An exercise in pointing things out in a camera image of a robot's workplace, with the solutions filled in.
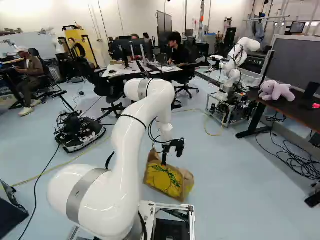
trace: purple stuffed animal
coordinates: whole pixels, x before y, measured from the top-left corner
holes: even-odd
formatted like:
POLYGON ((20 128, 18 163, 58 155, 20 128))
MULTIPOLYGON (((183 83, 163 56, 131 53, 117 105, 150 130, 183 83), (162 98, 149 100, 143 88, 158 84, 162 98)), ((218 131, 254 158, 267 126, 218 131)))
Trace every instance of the purple stuffed animal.
POLYGON ((284 96, 288 102, 295 100, 295 95, 290 92, 290 84, 279 84, 274 80, 265 81, 259 90, 259 98, 264 101, 276 101, 280 96, 284 96))

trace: paper bag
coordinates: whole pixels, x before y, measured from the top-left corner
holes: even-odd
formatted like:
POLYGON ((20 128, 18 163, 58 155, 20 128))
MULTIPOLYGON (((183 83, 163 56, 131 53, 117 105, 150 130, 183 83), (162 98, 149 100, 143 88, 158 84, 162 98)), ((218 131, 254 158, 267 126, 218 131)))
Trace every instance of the paper bag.
POLYGON ((169 164, 163 166, 161 162, 158 153, 153 148, 148 155, 143 183, 183 202, 195 184, 193 174, 187 169, 169 164))

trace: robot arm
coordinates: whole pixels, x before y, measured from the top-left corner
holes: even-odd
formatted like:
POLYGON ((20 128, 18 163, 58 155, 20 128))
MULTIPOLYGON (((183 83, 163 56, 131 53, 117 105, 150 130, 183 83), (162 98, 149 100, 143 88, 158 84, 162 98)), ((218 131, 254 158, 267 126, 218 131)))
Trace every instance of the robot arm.
POLYGON ((229 62, 222 66, 223 74, 229 79, 225 82, 225 88, 231 88, 234 83, 240 80, 241 73, 237 69, 247 59, 247 51, 257 51, 260 49, 260 43, 247 37, 241 38, 234 48, 229 52, 229 62))
POLYGON ((140 200, 139 150, 150 122, 158 116, 161 141, 173 139, 170 122, 175 90, 170 82, 132 79, 124 92, 137 102, 124 110, 112 131, 114 169, 68 165, 50 181, 47 192, 55 210, 102 240, 122 240, 134 224, 140 200))

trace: wall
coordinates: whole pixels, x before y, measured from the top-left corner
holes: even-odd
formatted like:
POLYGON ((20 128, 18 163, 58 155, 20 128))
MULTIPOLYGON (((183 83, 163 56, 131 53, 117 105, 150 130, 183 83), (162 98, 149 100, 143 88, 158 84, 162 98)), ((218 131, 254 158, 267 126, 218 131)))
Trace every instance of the wall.
MULTIPOLYGON (((259 12, 262 10, 263 2, 265 0, 256 0, 255 2, 255 10, 254 13, 256 15, 259 14, 259 12)), ((317 0, 289 0, 288 7, 286 8, 286 11, 284 13, 285 16, 290 15, 290 17, 287 17, 286 20, 289 21, 287 23, 288 26, 292 24, 291 21, 306 21, 309 20, 312 16, 312 12, 315 9, 317 0)), ((274 17, 277 15, 278 9, 282 8, 283 0, 273 0, 273 6, 270 11, 270 16, 274 17)), ((269 1, 269 4, 267 5, 267 10, 264 10, 263 12, 268 15, 269 9, 271 6, 271 0, 269 1)), ((315 13, 315 20, 320 20, 320 8, 318 7, 315 13)), ((312 23, 309 35, 312 35, 314 30, 316 30, 316 26, 318 25, 317 22, 312 23)), ((280 29, 281 33, 284 33, 285 28, 282 27, 280 29)), ((320 27, 316 31, 316 35, 320 35, 320 27)), ((265 33, 265 41, 267 43, 270 43, 273 37, 273 23, 268 23, 268 27, 265 33)))
MULTIPOLYGON (((185 29, 186 0, 166 2, 166 13, 172 16, 172 30, 182 33, 185 29)), ((240 35, 244 28, 243 19, 251 11, 252 0, 212 0, 210 32, 224 29, 225 17, 232 17, 232 26, 240 35)), ((187 1, 187 28, 192 28, 192 19, 200 18, 200 0, 187 1)), ((147 32, 157 35, 157 10, 165 11, 165 0, 100 0, 105 29, 109 37, 147 32)), ((0 29, 22 28, 24 32, 39 31, 53 27, 57 37, 63 37, 61 28, 76 21, 86 29, 98 63, 108 64, 108 41, 97 0, 0 0, 0 29), (96 29, 89 6, 95 13, 96 29), (102 38, 104 43, 97 42, 102 38)), ((204 24, 209 23, 210 0, 205 0, 204 24)))

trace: man in black shirt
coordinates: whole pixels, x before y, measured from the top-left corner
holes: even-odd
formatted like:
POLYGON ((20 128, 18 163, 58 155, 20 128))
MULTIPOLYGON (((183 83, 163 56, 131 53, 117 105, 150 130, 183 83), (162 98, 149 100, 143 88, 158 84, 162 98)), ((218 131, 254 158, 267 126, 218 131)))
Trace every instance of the man in black shirt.
POLYGON ((172 55, 168 64, 174 63, 178 67, 182 67, 189 63, 190 53, 181 44, 181 35, 177 31, 172 32, 168 37, 169 47, 172 48, 172 55))

